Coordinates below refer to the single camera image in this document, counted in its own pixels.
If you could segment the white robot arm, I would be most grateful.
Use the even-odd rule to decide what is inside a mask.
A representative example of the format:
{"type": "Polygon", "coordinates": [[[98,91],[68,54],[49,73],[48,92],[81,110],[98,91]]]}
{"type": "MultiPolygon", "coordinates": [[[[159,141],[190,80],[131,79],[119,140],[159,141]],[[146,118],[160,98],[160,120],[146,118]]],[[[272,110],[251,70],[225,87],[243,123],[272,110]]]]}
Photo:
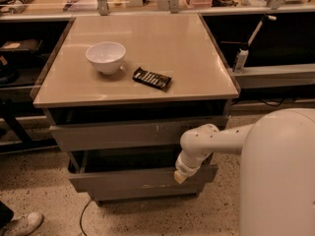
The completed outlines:
{"type": "Polygon", "coordinates": [[[315,236],[315,110],[289,108],[256,123],[185,132],[174,180],[195,175],[213,152],[240,156],[240,236],[315,236]]]}

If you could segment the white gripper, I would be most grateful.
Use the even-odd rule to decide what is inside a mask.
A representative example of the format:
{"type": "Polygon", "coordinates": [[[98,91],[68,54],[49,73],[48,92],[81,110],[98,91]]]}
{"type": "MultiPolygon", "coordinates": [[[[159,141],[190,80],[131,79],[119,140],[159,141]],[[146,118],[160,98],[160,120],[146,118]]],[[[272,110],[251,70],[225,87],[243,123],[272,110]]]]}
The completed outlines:
{"type": "Polygon", "coordinates": [[[188,177],[197,173],[202,163],[209,157],[208,153],[195,153],[182,150],[175,162],[174,180],[182,184],[188,177]]]}

